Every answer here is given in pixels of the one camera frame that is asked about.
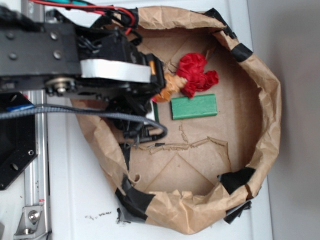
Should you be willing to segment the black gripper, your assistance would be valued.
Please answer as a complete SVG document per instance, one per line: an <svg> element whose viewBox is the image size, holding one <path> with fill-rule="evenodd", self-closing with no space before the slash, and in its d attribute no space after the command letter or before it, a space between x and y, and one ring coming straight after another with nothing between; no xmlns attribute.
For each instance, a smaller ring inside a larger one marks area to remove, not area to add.
<svg viewBox="0 0 320 240"><path fill-rule="evenodd" d="M166 85L163 63L152 53L138 50L142 36L129 40L118 28L78 28L77 48L81 77L75 82L81 99L105 101L106 117L134 143L157 141L167 128L148 120L151 99Z"/></svg>

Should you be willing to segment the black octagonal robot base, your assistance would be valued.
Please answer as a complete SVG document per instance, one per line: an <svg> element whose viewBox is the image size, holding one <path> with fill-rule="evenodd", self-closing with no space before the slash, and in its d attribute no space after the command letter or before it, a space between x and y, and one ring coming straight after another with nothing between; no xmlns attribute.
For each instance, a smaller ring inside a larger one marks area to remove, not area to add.
<svg viewBox="0 0 320 240"><path fill-rule="evenodd" d="M0 189L6 190L37 156L34 115L0 121Z"/></svg>

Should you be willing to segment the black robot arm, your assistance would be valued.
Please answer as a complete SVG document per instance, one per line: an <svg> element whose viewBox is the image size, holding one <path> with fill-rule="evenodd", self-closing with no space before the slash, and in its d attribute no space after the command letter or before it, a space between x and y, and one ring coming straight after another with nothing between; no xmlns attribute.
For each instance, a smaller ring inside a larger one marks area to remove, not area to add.
<svg viewBox="0 0 320 240"><path fill-rule="evenodd" d="M53 22L35 22L0 8L0 117L72 113L111 119L135 144L164 138L167 128L148 119L152 98L166 85L162 62L138 50L136 9L82 1L46 1L55 8L99 14L90 27L50 10ZM23 91L106 103L104 109L14 101Z"/></svg>

